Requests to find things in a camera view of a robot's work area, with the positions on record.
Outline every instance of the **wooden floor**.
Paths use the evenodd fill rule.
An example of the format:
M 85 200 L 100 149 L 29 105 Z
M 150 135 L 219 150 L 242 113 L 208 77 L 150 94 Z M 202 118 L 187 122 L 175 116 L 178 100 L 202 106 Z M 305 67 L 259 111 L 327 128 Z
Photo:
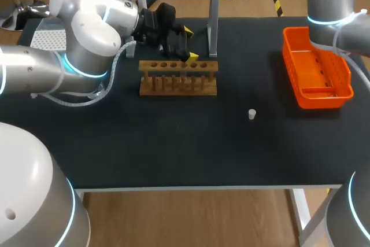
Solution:
M 0 0 L 0 7 L 9 1 Z M 175 6 L 178 17 L 208 17 L 209 0 L 161 1 Z M 285 16 L 307 15 L 306 0 L 280 2 Z M 370 10 L 370 1 L 357 0 L 361 8 Z M 228 0 L 221 1 L 220 16 L 276 17 L 276 12 L 272 0 Z M 0 30 L 0 43 L 15 44 L 19 34 Z M 305 192 L 313 214 L 326 191 Z M 91 247 L 298 246 L 285 190 L 92 193 L 85 205 Z M 317 246 L 327 246 L 325 239 Z

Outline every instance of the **cable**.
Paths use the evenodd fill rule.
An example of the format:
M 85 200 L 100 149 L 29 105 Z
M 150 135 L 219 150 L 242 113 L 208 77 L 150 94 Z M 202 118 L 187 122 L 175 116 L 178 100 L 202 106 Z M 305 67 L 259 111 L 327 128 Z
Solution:
M 91 101 L 87 101 L 87 102 L 78 102 L 78 103 L 73 103 L 73 102 L 66 102 L 66 101 L 62 101 L 56 97 L 53 97 L 49 94 L 39 94 L 39 95 L 42 95 L 43 97 L 45 98 L 48 98 L 50 99 L 51 101 L 54 101 L 56 102 L 57 104 L 60 104 L 60 105 L 63 105 L 63 106 L 68 106 L 68 107 L 82 107 L 82 106 L 87 106 L 87 105 L 91 105 L 91 104 L 95 104 L 97 103 L 98 101 L 102 100 L 106 95 L 108 95 L 110 89 L 112 88 L 112 85 L 113 85 L 113 81 L 114 81 L 114 75 L 116 73 L 116 65 L 117 65 L 117 62 L 118 62 L 118 59 L 121 55 L 121 53 L 128 47 L 128 46 L 131 46 L 131 45 L 135 45 L 136 44 L 136 41 L 135 40 L 132 40 L 130 42 L 127 42 L 125 43 L 117 52 L 116 56 L 114 57 L 113 59 L 113 64 L 112 64 L 112 70 L 110 71 L 110 79 L 109 79 L 109 83 L 108 83 L 108 86 L 106 87 L 106 89 L 96 98 L 96 99 L 93 99 Z
M 366 13 L 367 13 L 367 10 L 363 9 L 363 10 L 361 10 L 361 12 L 355 14 L 354 16 L 357 17 L 360 14 L 366 14 Z M 341 29 L 344 25 L 340 25 L 339 28 L 337 29 L 337 31 L 334 34 L 334 37 L 333 37 L 333 52 L 336 55 L 339 55 L 339 56 L 343 57 L 347 61 L 347 63 L 351 65 L 351 67 L 357 72 L 357 74 L 360 76 L 362 81 L 365 83 L 366 88 L 370 91 L 370 81 L 369 81 L 369 79 L 366 77 L 366 75 L 360 69 L 360 67 L 356 64 L 356 62 L 353 61 L 353 59 L 351 57 L 349 57 L 350 53 L 344 53 L 343 50 L 338 51 L 338 48 L 336 47 L 336 42 L 338 40 L 339 33 L 341 32 Z
M 339 53 L 340 56 L 342 56 L 348 64 L 350 64 L 352 66 L 352 68 L 358 73 L 358 75 L 360 76 L 360 78 L 362 79 L 362 81 L 365 83 L 367 89 L 370 91 L 370 81 L 369 79 L 366 77 L 366 75 L 364 74 L 364 72 L 360 69 L 360 67 L 356 64 L 355 61 L 352 60 L 351 57 L 348 56 L 349 53 Z

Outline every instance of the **black tabletop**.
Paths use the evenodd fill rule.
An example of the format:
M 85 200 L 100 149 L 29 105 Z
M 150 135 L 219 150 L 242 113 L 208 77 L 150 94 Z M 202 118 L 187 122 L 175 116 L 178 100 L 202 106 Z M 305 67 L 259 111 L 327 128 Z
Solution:
M 195 31 L 190 50 L 207 57 L 206 20 L 182 22 Z M 161 57 L 138 47 L 100 103 L 4 95 L 0 121 L 36 135 L 76 188 L 341 184 L 368 161 L 369 92 L 353 73 L 341 109 L 299 108 L 282 57 L 283 28 L 298 25 L 306 20 L 220 19 L 216 97 L 140 97 L 138 60 Z

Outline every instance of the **orange plastic basket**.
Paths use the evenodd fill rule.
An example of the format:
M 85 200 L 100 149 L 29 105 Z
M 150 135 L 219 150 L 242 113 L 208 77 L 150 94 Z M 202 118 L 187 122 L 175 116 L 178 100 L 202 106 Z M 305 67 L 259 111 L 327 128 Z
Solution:
M 301 108 L 339 108 L 353 97 L 351 71 L 342 57 L 313 47 L 308 27 L 288 27 L 283 35 L 284 61 Z

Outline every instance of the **small white object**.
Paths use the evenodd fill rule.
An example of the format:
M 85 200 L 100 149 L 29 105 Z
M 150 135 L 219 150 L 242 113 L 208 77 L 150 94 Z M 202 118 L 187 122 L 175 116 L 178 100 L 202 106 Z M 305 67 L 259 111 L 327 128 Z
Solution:
M 248 110 L 248 117 L 249 117 L 249 120 L 253 120 L 254 117 L 256 116 L 256 111 L 254 109 L 249 109 Z

